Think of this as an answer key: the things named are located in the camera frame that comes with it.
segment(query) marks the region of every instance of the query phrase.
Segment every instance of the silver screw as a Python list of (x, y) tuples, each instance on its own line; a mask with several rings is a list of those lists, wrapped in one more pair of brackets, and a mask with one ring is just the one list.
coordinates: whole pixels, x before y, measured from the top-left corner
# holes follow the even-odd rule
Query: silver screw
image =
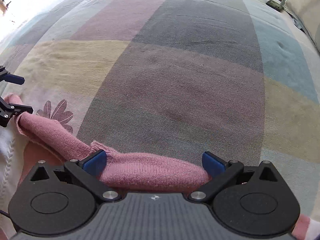
[(102, 194), (102, 196), (106, 199), (115, 199), (116, 197), (118, 197), (118, 195), (119, 194), (113, 190), (106, 191)]
[(190, 194), (193, 199), (201, 200), (204, 199), (207, 195), (202, 191), (194, 191)]

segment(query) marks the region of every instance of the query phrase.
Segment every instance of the bedsheet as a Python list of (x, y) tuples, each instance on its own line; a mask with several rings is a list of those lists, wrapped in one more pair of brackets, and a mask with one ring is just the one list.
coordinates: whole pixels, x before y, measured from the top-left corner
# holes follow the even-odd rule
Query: bedsheet
[[(270, 160), (320, 220), (320, 56), (266, 1), (51, 0), (0, 44), (0, 63), (26, 79), (3, 96), (88, 145), (196, 165), (205, 150)], [(6, 133), (3, 148), (18, 136)], [(5, 171), (32, 144), (13, 149)]]

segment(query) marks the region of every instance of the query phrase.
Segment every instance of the black cable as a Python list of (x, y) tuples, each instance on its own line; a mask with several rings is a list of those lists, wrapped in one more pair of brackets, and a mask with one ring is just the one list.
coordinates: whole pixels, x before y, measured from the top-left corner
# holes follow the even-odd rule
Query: black cable
[(7, 218), (10, 218), (10, 216), (9, 216), (9, 214), (7, 212), (4, 212), (4, 211), (0, 210), (0, 214), (6, 216)]

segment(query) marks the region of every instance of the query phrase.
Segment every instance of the plaid bedsheet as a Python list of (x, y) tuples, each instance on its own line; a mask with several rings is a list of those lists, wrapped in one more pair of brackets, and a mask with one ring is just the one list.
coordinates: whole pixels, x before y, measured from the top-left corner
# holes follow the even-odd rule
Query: plaid bedsheet
[(119, 152), (270, 160), (320, 220), (320, 56), (266, 1), (53, 1), (1, 44), (3, 96)]

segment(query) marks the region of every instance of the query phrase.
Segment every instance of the white logo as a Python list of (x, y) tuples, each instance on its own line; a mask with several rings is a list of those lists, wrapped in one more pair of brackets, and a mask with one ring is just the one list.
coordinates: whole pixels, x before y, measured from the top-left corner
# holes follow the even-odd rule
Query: white logo
[(160, 197), (157, 196), (157, 195), (153, 195), (153, 196), (151, 197), (152, 200), (157, 200), (157, 199), (159, 199), (159, 198), (160, 198)]

